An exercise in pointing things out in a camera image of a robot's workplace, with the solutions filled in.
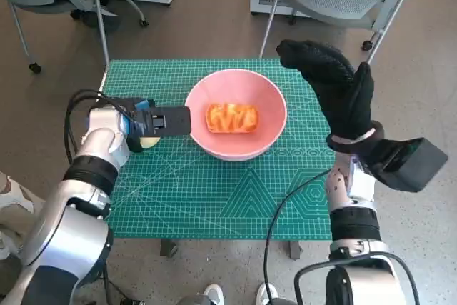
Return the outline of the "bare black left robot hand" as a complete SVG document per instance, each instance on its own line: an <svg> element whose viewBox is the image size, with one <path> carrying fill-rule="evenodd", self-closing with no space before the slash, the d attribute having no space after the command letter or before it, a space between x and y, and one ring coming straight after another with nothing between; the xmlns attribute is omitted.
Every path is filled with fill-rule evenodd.
<svg viewBox="0 0 457 305"><path fill-rule="evenodd" d="M155 107L155 101L153 99L142 99L139 97L119 98L119 104L132 117L135 117L138 111L149 111ZM141 153L146 149L150 149L157 141L157 138L133 135L131 133L131 125L129 125L129 134L126 142L130 151Z"/></svg>

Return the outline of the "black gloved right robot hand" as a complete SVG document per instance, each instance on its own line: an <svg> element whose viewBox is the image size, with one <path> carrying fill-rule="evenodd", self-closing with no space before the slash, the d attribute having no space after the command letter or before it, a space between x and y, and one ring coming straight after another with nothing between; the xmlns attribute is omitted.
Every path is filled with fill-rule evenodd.
<svg viewBox="0 0 457 305"><path fill-rule="evenodd" d="M299 71L310 84L333 135L355 140L372 128L369 64L355 69L338 49L310 40L285 39L276 52L283 67Z"/></svg>

